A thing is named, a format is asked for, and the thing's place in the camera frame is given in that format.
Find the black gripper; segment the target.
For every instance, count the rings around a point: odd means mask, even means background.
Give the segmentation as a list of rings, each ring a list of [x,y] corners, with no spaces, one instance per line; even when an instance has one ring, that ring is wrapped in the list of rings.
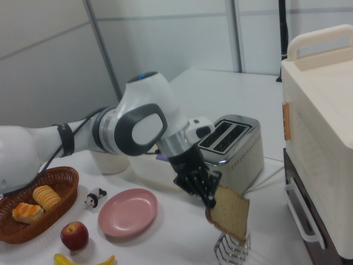
[[[200,197],[207,208],[213,209],[222,172],[212,171],[206,165],[198,145],[194,144],[181,155],[170,157],[168,160],[177,173],[173,182],[188,194]]]

